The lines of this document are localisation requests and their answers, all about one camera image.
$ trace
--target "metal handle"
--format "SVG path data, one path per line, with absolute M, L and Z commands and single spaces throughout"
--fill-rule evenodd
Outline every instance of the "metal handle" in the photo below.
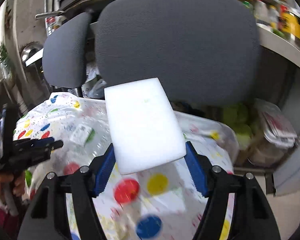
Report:
M 47 13 L 39 13 L 36 14 L 34 19 L 39 20 L 39 19 L 44 19 L 47 17 L 54 17 L 54 16 L 60 16 L 63 15 L 65 12 L 64 11 L 54 11 L 54 12 L 47 12 Z

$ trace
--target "maroon sleeve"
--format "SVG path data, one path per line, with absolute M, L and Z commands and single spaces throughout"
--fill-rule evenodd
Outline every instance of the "maroon sleeve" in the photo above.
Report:
M 18 230 L 18 216 L 13 217 L 0 208 L 0 226 L 12 239 L 15 239 Z

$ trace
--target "gray chair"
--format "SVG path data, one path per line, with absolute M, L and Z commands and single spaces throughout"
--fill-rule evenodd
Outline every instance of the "gray chair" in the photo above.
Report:
M 49 83 L 83 82 L 82 29 L 88 22 L 87 14 L 78 15 L 47 39 L 42 63 Z M 73 36 L 61 35 L 65 27 Z M 56 44 L 64 48 L 53 49 Z M 258 32 L 255 18 L 237 0 L 115 0 L 98 18 L 95 57 L 109 86 L 158 77 L 171 100 L 226 105 L 250 92 Z

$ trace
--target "human hand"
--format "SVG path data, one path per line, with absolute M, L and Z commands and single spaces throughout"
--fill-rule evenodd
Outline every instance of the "human hand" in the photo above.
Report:
M 10 183 L 13 181 L 13 175 L 12 174 L 0 174 L 0 199 L 5 202 L 4 194 L 3 194 L 3 184 L 4 183 Z M 25 193 L 25 173 L 24 171 L 21 173 L 21 175 L 15 180 L 14 182 L 14 188 L 12 190 L 12 193 L 16 195 L 17 197 L 23 195 Z

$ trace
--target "polka dot tablecloth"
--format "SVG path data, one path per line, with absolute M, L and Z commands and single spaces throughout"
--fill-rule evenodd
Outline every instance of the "polka dot tablecloth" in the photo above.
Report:
M 232 173 L 231 159 L 223 148 L 233 156 L 236 153 L 231 149 L 235 149 L 237 142 L 232 138 L 229 146 L 229 142 L 222 138 L 231 132 L 225 131 L 225 126 L 217 122 L 175 113 L 185 141 L 190 140 L 198 154 L 206 155 L 212 165 L 217 164 Z M 90 134 L 84 147 L 69 142 L 70 135 L 80 123 L 93 128 L 93 135 Z M 214 134 L 213 137 L 221 138 L 218 144 L 204 136 L 207 131 Z M 77 98 L 69 93 L 52 93 L 49 100 L 19 120 L 14 134 L 15 139 L 49 136 L 64 140 L 65 146 L 53 152 L 49 162 L 34 170 L 30 187 L 32 194 L 47 172 L 71 174 L 80 166 L 89 165 L 94 156 L 105 152 L 111 138 L 104 101 Z M 66 194 L 66 202 L 71 236 L 78 240 L 80 234 L 71 194 Z M 94 198 L 93 203 L 107 239 L 190 240 L 204 219 L 207 199 L 196 190 L 185 160 L 180 159 L 124 176 L 115 165 L 105 191 Z M 220 240 L 227 239 L 229 234 L 233 207 L 234 195 L 230 195 Z

